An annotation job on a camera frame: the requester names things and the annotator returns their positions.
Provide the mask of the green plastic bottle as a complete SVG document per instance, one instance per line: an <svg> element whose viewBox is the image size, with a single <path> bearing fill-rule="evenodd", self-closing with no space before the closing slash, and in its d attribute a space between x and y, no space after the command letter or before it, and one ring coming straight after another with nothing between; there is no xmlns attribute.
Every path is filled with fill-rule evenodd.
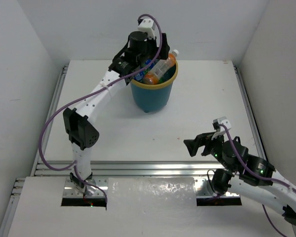
<svg viewBox="0 0 296 237"><path fill-rule="evenodd" d="M154 63L151 63L148 67L146 64L144 64L145 70L142 70L140 72L140 75L146 75L153 67L154 67Z"/></svg>

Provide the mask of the orange bottle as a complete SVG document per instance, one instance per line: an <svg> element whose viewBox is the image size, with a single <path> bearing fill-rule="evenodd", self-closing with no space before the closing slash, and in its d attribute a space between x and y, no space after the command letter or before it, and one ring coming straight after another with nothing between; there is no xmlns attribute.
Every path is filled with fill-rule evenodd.
<svg viewBox="0 0 296 237"><path fill-rule="evenodd" d="M159 60L154 67L145 74L143 83L148 85L156 85L162 79L162 77L176 64L176 58L179 55L179 51L174 49L169 53L166 60Z"/></svg>

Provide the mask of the blue label bottle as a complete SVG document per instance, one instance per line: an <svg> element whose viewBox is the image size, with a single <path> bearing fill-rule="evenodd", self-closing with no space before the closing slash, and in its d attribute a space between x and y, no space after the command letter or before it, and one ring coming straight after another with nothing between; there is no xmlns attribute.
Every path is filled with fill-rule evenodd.
<svg viewBox="0 0 296 237"><path fill-rule="evenodd" d="M134 80L141 81L145 76L144 71L139 72L137 75L134 76Z"/></svg>

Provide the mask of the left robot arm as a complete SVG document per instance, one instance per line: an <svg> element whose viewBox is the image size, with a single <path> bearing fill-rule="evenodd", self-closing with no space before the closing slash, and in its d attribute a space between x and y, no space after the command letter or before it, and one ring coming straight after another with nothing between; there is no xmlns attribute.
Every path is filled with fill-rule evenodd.
<svg viewBox="0 0 296 237"><path fill-rule="evenodd" d="M99 139L95 120L108 102L138 75L145 76L160 61L167 59L170 47L165 33L160 42L143 30L128 36L126 45L114 56L100 83L91 94L74 101L73 109L63 112L65 131L74 154L70 180L80 189L92 179L91 148Z"/></svg>

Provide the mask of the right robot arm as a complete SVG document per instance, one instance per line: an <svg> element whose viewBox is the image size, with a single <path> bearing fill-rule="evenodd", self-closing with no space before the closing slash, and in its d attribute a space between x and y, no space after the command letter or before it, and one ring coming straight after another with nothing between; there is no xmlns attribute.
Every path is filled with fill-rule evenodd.
<svg viewBox="0 0 296 237"><path fill-rule="evenodd" d="M289 183L268 161L249 153L238 136L227 141L214 132L185 139L189 155L199 148L202 156L212 155L223 167L209 182L217 196L236 193L267 206L296 226L296 186Z"/></svg>

